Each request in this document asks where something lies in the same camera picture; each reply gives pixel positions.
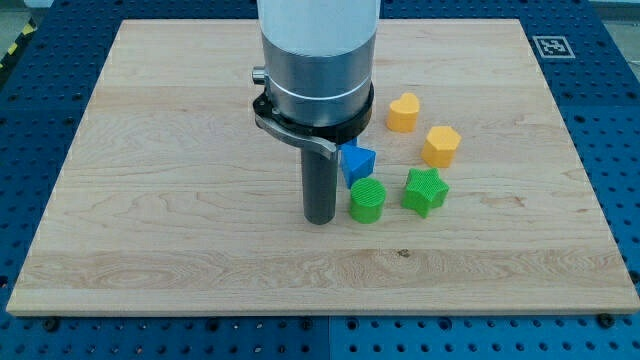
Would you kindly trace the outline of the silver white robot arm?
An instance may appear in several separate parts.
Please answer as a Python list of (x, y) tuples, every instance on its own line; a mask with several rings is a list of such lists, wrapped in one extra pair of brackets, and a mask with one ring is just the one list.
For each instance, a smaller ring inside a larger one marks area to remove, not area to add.
[(379, 0), (258, 0), (267, 96), (284, 117), (326, 127), (365, 107)]

